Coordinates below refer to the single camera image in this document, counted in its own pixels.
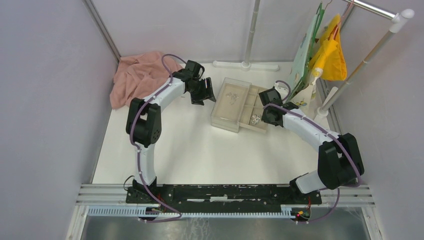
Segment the beige compartment tray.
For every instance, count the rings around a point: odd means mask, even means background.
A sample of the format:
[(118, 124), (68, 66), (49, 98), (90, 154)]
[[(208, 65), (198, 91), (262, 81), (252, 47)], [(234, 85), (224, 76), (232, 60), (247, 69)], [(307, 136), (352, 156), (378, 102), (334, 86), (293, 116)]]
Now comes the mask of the beige compartment tray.
[(261, 118), (263, 114), (263, 105), (261, 103), (259, 93), (267, 90), (267, 88), (251, 85), (248, 90), (242, 113), (239, 119), (241, 128), (249, 129), (265, 134), (268, 124), (264, 123)]

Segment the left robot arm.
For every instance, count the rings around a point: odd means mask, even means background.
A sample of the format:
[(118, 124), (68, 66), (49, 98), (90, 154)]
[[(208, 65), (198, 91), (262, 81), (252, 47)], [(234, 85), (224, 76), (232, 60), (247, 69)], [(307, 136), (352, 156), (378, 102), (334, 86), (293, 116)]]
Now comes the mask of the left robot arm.
[(125, 130), (136, 151), (137, 175), (133, 188), (145, 204), (151, 204), (157, 198), (154, 150), (162, 134), (162, 111), (185, 93), (189, 93), (193, 105), (202, 106), (205, 100), (216, 101), (212, 80), (203, 78), (204, 72), (200, 63), (188, 60), (185, 67), (172, 72), (159, 89), (130, 102)]

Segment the clear acrylic box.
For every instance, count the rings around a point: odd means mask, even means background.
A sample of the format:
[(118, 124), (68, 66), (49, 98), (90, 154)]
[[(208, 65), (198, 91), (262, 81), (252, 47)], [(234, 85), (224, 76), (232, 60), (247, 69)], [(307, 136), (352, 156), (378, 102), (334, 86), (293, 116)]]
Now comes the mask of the clear acrylic box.
[(211, 112), (211, 125), (238, 133), (240, 118), (251, 83), (233, 78), (224, 78)]

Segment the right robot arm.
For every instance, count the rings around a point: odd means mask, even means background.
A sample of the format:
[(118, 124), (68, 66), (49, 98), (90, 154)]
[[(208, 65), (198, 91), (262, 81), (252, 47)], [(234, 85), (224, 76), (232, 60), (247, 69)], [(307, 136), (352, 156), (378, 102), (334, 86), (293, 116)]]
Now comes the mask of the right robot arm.
[(309, 193), (361, 182), (365, 169), (356, 138), (324, 129), (296, 104), (284, 103), (273, 87), (258, 94), (263, 105), (261, 120), (297, 134), (318, 153), (317, 169), (290, 181), (289, 199), (302, 204)]

